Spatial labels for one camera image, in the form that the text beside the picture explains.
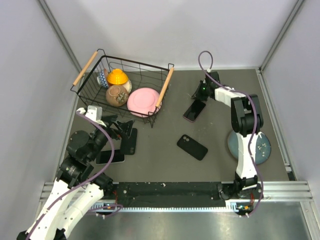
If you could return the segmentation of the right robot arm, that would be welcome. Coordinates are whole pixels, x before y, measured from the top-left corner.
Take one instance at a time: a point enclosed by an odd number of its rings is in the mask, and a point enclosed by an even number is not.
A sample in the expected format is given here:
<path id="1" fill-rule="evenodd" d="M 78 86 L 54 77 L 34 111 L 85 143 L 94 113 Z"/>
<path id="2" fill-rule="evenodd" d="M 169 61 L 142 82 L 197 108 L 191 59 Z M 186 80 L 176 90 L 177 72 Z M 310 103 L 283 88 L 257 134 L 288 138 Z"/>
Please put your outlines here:
<path id="1" fill-rule="evenodd" d="M 258 187 L 259 173 L 256 165 L 256 145 L 264 120 L 257 95 L 237 91 L 219 81 L 216 71 L 205 72 L 195 93 L 195 100 L 211 98 L 230 107 L 231 126 L 238 142 L 238 162 L 232 188 L 219 186 L 219 196 L 229 200 L 233 195 L 245 198 Z"/>

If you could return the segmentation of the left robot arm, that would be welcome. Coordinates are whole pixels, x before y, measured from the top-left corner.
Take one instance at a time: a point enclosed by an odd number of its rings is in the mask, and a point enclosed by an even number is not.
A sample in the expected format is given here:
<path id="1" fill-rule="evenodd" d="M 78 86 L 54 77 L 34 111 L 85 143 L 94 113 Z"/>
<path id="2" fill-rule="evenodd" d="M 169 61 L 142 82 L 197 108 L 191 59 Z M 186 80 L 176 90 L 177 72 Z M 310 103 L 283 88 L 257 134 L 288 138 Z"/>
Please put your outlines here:
<path id="1" fill-rule="evenodd" d="M 137 132 L 134 121 L 121 122 L 117 115 L 96 120 L 86 113 L 77 115 L 89 121 L 95 130 L 78 130 L 70 136 L 68 155 L 59 166 L 49 197 L 36 221 L 18 234 L 19 240 L 66 240 L 93 204 L 113 194 L 113 180 L 103 170 L 92 175 L 91 162 L 107 143 L 112 147 L 113 140 L 127 143 Z"/>

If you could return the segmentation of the pink phone black screen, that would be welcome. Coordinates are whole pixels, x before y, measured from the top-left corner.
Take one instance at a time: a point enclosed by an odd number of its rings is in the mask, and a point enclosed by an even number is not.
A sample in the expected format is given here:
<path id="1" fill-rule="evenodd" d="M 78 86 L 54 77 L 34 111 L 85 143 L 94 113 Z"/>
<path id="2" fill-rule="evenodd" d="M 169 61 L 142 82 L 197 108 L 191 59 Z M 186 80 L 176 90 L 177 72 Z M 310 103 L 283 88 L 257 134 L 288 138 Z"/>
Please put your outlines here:
<path id="1" fill-rule="evenodd" d="M 190 107 L 183 114 L 183 117 L 193 123 L 205 107 L 206 104 L 204 102 L 200 100 L 194 100 Z"/>

